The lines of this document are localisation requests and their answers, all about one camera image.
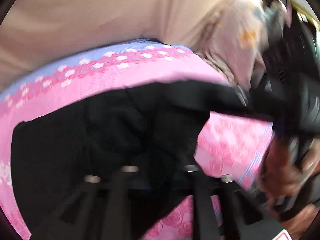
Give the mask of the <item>person right forearm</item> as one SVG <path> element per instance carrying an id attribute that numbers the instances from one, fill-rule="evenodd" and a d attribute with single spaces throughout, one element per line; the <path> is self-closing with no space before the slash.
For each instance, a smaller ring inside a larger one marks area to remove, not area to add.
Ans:
<path id="1" fill-rule="evenodd" d="M 280 222 L 280 224 L 288 231 L 293 240 L 300 239 L 306 233 L 307 229 L 315 219 L 319 208 L 315 207 L 313 204 L 306 206 L 298 215 L 295 217 L 281 222 L 279 218 L 279 213 L 277 213 L 273 208 L 274 200 L 268 201 L 270 208 L 270 213 Z"/>

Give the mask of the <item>person right hand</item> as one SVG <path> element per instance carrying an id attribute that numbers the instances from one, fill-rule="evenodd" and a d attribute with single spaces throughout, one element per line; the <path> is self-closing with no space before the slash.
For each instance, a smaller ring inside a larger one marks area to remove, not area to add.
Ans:
<path id="1" fill-rule="evenodd" d="M 291 163 L 288 145 L 273 138 L 260 172 L 258 181 L 260 189 L 271 198 L 297 194 L 302 187 L 303 177 L 312 165 L 310 156 L 311 152 L 303 160 L 302 168 L 297 168 Z"/>

